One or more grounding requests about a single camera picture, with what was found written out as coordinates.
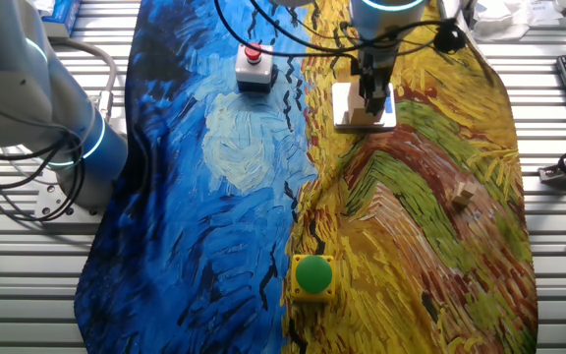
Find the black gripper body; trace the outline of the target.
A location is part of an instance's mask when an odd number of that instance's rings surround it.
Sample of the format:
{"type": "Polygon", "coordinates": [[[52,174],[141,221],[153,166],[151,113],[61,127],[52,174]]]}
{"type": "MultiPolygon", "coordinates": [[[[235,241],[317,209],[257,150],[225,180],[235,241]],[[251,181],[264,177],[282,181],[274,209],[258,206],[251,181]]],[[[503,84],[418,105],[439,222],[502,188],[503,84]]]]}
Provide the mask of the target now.
{"type": "Polygon", "coordinates": [[[360,52],[360,84],[364,89],[386,89],[395,65],[392,53],[372,54],[368,51],[360,52]]]}

